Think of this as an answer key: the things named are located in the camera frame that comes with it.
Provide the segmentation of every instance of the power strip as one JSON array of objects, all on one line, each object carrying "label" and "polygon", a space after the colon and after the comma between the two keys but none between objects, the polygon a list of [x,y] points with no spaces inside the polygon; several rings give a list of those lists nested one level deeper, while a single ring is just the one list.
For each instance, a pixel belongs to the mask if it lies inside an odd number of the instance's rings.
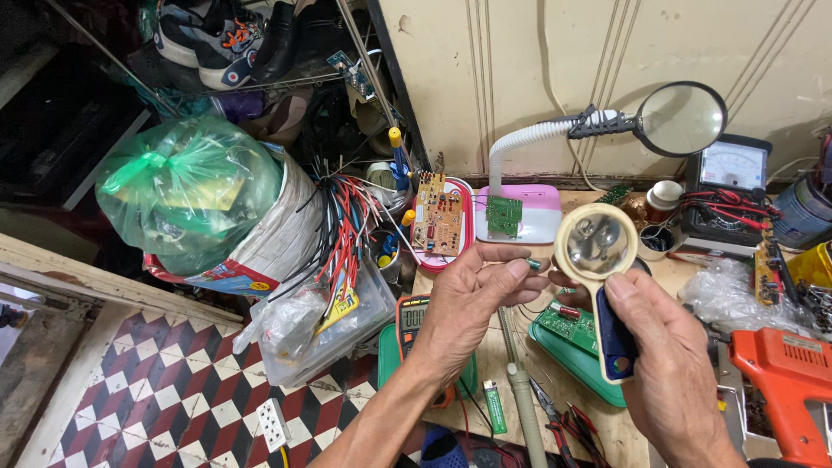
[{"label": "power strip", "polygon": [[266,446],[269,447],[269,453],[276,452],[292,440],[276,398],[270,398],[257,406],[257,418],[260,419],[260,427],[263,428],[263,437]]}]

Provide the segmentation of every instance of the green plastic container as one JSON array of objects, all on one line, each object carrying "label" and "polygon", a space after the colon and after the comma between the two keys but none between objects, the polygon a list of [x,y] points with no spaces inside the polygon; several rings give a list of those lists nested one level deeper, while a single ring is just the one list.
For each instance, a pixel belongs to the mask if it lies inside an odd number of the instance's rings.
[{"label": "green plastic container", "polygon": [[[399,356],[399,342],[396,340],[396,324],[391,323],[387,325],[379,335],[379,388],[384,385],[387,379],[393,375],[393,372],[402,363],[402,358]],[[465,387],[459,383],[465,382],[475,395],[478,392],[480,385],[477,383],[477,355],[471,355],[471,360],[463,369],[462,375],[459,376],[457,386],[459,393],[463,395],[465,400],[468,400],[468,395],[465,395]]]},{"label": "green plastic container", "polygon": [[613,385],[604,380],[601,376],[601,367],[598,365],[597,357],[590,356],[584,350],[536,322],[528,325],[528,335],[558,364],[566,368],[573,377],[594,391],[602,400],[610,405],[626,408],[621,386]]}]

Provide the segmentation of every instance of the green plastic bag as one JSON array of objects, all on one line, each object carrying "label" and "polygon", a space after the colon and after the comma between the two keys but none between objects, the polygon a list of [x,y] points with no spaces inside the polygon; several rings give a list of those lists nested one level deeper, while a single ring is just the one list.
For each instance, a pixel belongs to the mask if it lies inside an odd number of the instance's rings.
[{"label": "green plastic bag", "polygon": [[192,276],[225,260],[275,203],[282,162],[223,118],[163,123],[117,148],[96,186],[125,243]]}]

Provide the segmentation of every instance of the blue handle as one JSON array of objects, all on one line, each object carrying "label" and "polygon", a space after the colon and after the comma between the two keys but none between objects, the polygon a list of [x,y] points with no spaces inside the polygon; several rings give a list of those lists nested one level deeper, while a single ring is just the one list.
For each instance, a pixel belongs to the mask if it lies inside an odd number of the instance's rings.
[{"label": "blue handle", "polygon": [[[612,310],[612,305],[607,300],[607,294],[604,293],[603,287],[598,290],[595,300],[598,313],[598,329],[601,332],[601,347],[604,353],[599,358],[603,359],[607,378],[614,381],[632,376],[632,369],[638,357],[636,340],[627,330],[624,322]],[[622,357],[627,359],[628,365],[619,370],[616,361]]]}]

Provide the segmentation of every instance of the beige wall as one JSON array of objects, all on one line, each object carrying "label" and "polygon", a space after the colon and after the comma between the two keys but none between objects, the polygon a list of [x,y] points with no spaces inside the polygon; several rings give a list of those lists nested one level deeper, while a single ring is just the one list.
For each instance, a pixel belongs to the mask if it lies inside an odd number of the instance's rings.
[{"label": "beige wall", "polygon": [[[428,156],[441,152],[449,173],[487,172],[497,138],[557,115],[547,78],[570,113],[589,102],[634,112],[663,83],[704,82],[726,99],[728,132],[774,144],[770,172],[816,154],[811,131],[832,123],[830,0],[380,4]],[[669,175],[682,163],[632,135],[585,140],[579,154],[594,174]],[[557,139],[510,153],[503,172],[575,169]]]}]

